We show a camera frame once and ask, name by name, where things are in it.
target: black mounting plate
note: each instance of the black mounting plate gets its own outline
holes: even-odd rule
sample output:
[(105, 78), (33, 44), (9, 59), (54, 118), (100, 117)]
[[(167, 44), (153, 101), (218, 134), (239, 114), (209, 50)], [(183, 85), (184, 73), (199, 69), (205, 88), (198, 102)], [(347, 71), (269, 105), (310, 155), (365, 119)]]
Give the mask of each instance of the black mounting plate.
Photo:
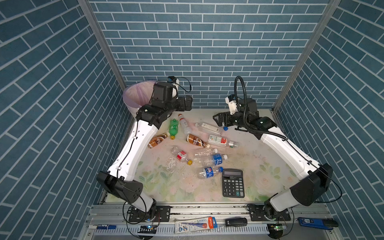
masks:
[[(251, 221), (253, 222), (259, 222), (259, 221), (270, 221), (268, 218), (265, 217), (265, 212), (263, 210), (265, 205), (255, 205), (255, 204), (248, 204), (247, 208), (250, 212)], [(288, 210), (284, 210), (280, 213), (279, 221), (290, 221), (291, 216), (289, 215)]]
[[(129, 221), (130, 222), (137, 222), (139, 221), (143, 215), (145, 214), (143, 211), (139, 209), (131, 208), (129, 213)], [(159, 221), (161, 222), (169, 222), (169, 215), (170, 215), (170, 206), (156, 206), (156, 214), (155, 219), (153, 220), (154, 223)]]

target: trash bin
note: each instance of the trash bin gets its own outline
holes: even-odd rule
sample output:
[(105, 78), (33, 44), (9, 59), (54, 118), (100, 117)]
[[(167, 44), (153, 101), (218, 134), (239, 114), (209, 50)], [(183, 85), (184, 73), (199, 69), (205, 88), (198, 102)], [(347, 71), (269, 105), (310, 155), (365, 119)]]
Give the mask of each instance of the trash bin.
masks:
[(147, 80), (136, 83), (127, 87), (122, 93), (122, 99), (134, 118), (139, 108), (149, 103), (155, 82), (156, 80)]

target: table surface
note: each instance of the table surface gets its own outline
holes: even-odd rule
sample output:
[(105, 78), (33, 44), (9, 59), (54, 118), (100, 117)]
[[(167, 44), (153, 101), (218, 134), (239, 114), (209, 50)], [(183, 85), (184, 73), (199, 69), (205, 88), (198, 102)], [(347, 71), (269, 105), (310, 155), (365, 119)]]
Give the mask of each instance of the table surface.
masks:
[[(195, 123), (202, 121), (215, 126), (216, 123), (212, 116), (223, 111), (226, 110), (192, 109), (182, 112), (182, 114), (192, 128), (192, 134), (206, 141), (209, 134), (198, 131), (195, 128)], [(178, 112), (174, 112), (170, 119), (177, 119), (178, 114)], [(260, 116), (271, 118), (267, 109), (260, 109)], [(166, 132), (168, 127), (169, 120), (163, 123), (158, 134)], [(191, 155), (191, 150), (201, 148), (185, 140), (186, 135), (180, 125), (179, 133), (174, 140), (167, 138), (158, 146), (145, 150), (139, 162), (135, 180), (142, 182), (145, 193), (156, 201), (168, 203), (265, 201), (298, 182), (294, 172), (281, 157), (254, 135), (236, 131), (235, 127), (232, 126), (229, 127), (229, 130), (223, 131), (222, 136), (240, 143), (237, 149), (229, 147), (217, 147), (217, 149), (219, 153), (228, 155), (228, 160), (223, 161), (219, 166), (243, 171), (244, 198), (223, 197), (221, 174), (207, 179), (199, 179), (197, 172), (198, 168), (202, 166), (198, 161), (189, 166), (172, 157), (170, 152), (172, 146), (181, 147), (189, 155)], [(106, 201), (119, 202), (123, 200), (109, 194)]]

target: green plastic bottle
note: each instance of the green plastic bottle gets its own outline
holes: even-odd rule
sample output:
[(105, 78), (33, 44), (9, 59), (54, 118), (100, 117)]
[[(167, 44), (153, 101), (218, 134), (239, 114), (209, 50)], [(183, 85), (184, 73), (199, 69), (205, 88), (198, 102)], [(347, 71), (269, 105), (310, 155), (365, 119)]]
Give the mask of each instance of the green plastic bottle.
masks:
[(176, 119), (172, 119), (169, 125), (169, 134), (172, 140), (175, 139), (175, 135), (177, 134), (178, 129), (179, 129), (179, 121)]

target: calculator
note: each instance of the calculator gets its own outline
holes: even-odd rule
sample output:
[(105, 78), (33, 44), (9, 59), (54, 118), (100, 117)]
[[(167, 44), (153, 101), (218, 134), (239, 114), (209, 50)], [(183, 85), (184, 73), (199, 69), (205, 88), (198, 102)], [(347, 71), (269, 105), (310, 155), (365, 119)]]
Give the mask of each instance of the calculator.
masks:
[(223, 169), (223, 196), (244, 197), (243, 171), (239, 169)]

